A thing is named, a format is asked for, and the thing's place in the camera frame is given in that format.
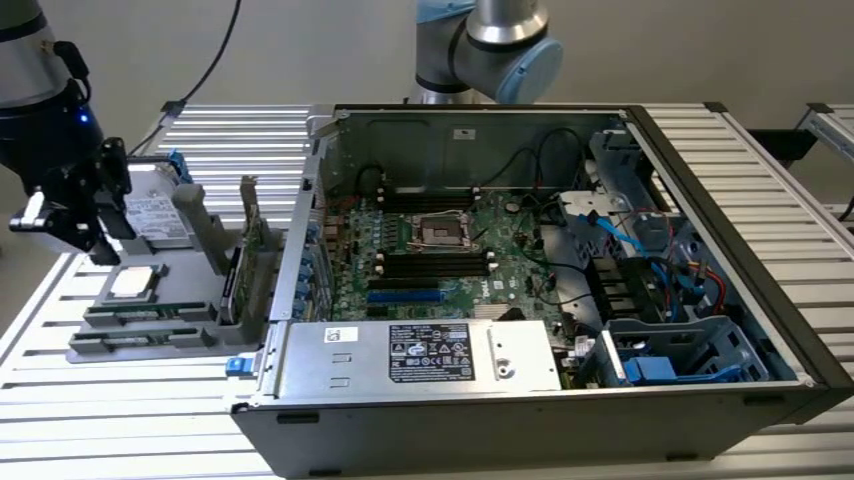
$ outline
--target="metal rail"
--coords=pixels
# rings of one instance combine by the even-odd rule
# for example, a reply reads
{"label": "metal rail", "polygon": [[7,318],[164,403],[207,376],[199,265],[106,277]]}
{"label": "metal rail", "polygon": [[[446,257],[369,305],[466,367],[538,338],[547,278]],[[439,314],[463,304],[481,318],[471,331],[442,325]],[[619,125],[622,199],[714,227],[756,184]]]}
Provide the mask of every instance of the metal rail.
{"label": "metal rail", "polygon": [[[810,209],[809,194],[793,192],[781,181],[769,166],[773,160],[744,140],[726,116],[702,105],[649,109],[854,373],[854,262],[822,215]],[[305,129],[302,123],[273,122],[302,122],[305,110],[192,107],[159,142],[162,150],[180,146],[208,190],[208,208],[232,222],[241,218],[239,178],[255,171],[259,184],[269,186],[259,190],[262,209],[287,228],[294,190],[287,186],[299,178]],[[277,478],[224,411],[222,396],[246,397],[255,388],[253,381],[226,379],[226,358],[66,362],[68,337],[106,271],[84,257],[60,257],[0,341],[0,478]],[[853,475],[849,400],[806,425],[764,430],[712,462],[495,472],[471,478],[836,480]]]}
{"label": "metal rail", "polygon": [[854,105],[812,103],[809,107],[796,128],[813,132],[854,163]]}

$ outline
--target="power supply label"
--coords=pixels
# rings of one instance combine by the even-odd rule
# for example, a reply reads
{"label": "power supply label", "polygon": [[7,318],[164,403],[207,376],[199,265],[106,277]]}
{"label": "power supply label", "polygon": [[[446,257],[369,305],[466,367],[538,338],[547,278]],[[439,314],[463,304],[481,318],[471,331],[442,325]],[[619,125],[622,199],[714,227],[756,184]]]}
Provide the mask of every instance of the power supply label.
{"label": "power supply label", "polygon": [[469,325],[390,325],[389,378],[395,383],[474,380]]}

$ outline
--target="blue latch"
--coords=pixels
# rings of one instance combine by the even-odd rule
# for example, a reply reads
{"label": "blue latch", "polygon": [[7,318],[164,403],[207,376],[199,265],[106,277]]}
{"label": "blue latch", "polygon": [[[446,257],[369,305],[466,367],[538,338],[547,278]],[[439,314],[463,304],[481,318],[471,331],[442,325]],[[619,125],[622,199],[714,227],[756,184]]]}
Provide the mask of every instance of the blue latch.
{"label": "blue latch", "polygon": [[226,362],[226,376],[227,377],[251,377],[255,372],[253,371],[253,359],[245,357],[232,357]]}
{"label": "blue latch", "polygon": [[633,385],[676,385],[737,382],[742,367],[730,365],[718,372],[700,375],[677,375],[668,357],[635,357],[623,362],[626,379]]}
{"label": "blue latch", "polygon": [[178,151],[178,149],[172,149],[170,154],[167,155],[170,159],[170,163],[172,167],[178,171],[178,176],[182,179],[183,183],[194,183],[192,176],[190,175],[190,168],[187,168],[187,160],[184,159],[184,155]]}

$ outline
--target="blue plastic clip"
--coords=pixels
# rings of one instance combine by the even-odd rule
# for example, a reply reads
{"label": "blue plastic clip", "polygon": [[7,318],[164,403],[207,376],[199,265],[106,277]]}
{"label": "blue plastic clip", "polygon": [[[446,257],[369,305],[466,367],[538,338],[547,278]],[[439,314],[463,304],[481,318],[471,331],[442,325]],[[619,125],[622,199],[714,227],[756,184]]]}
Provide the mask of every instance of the blue plastic clip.
{"label": "blue plastic clip", "polygon": [[253,359],[245,357],[232,357],[226,362],[227,377],[251,377],[255,375],[253,371]]}
{"label": "blue plastic clip", "polygon": [[175,170],[178,171],[178,176],[180,177],[182,182],[194,183],[192,176],[190,175],[190,168],[187,168],[187,161],[184,160],[184,155],[176,149],[172,149],[167,157],[170,159],[172,167],[175,167]]}

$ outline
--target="sticker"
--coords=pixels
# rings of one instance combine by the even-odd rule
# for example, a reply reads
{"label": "sticker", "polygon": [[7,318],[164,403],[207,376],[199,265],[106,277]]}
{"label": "sticker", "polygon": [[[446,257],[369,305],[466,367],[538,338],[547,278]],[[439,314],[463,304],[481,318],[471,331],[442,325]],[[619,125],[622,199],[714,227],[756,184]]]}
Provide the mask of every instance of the sticker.
{"label": "sticker", "polygon": [[187,240],[187,228],[172,200],[164,197],[128,198],[127,219],[146,240]]}
{"label": "sticker", "polygon": [[478,131],[471,128],[455,128],[454,140],[474,140],[478,136]]}
{"label": "sticker", "polygon": [[323,343],[342,343],[359,341],[359,327],[327,328]]}
{"label": "sticker", "polygon": [[395,383],[474,380],[469,324],[391,325],[389,378]]}

